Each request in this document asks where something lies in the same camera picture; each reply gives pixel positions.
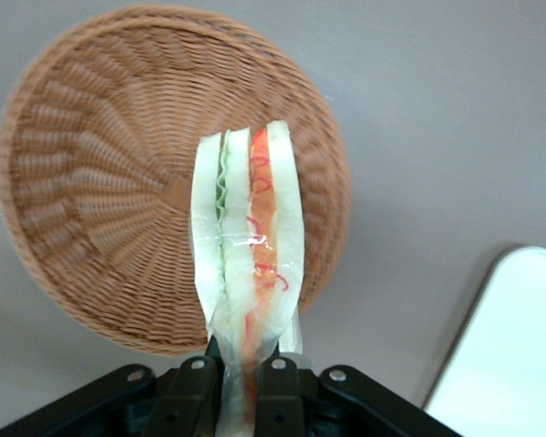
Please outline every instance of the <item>brown wicker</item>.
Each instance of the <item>brown wicker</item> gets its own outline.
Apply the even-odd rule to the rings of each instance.
[[[300,308],[334,272],[349,168],[318,90],[228,17],[137,5],[98,16],[31,65],[5,111],[0,196],[32,277],[122,345],[174,355],[206,344],[189,247],[199,138],[289,123],[306,225]]]

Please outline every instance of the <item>metal screw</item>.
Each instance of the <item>metal screw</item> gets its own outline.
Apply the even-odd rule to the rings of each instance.
[[[346,380],[347,376],[343,371],[335,369],[329,373],[329,378],[335,382],[343,382]]]
[[[276,358],[275,360],[273,360],[271,362],[271,367],[273,369],[281,370],[281,369],[285,369],[286,367],[288,367],[288,364],[285,362],[285,360],[282,360],[280,358]]]
[[[142,369],[139,369],[138,371],[132,371],[130,374],[127,375],[127,381],[139,381],[144,377],[144,375],[145,372]]]
[[[204,366],[205,366],[205,363],[202,360],[196,360],[196,361],[193,361],[192,364],[190,364],[190,367],[192,368],[193,371],[202,369]]]

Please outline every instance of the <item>white surface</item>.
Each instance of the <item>white surface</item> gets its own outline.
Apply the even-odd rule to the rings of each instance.
[[[466,437],[546,437],[546,250],[495,269],[430,400]]]

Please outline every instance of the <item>wicker basket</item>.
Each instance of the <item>wicker basket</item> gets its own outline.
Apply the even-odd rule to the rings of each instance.
[[[318,90],[248,27],[140,5],[96,17],[32,64],[5,111],[0,196],[23,263],[88,328],[174,355],[206,344],[188,209],[201,136],[289,123],[306,226],[304,310],[335,270],[349,169]]]

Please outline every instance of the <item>woven basket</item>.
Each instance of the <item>woven basket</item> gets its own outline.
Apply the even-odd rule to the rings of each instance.
[[[62,36],[5,111],[0,197],[23,263],[70,315],[122,345],[174,355],[206,345],[188,236],[201,136],[285,119],[306,227],[299,306],[339,261],[349,169],[318,90],[230,18],[139,5]]]

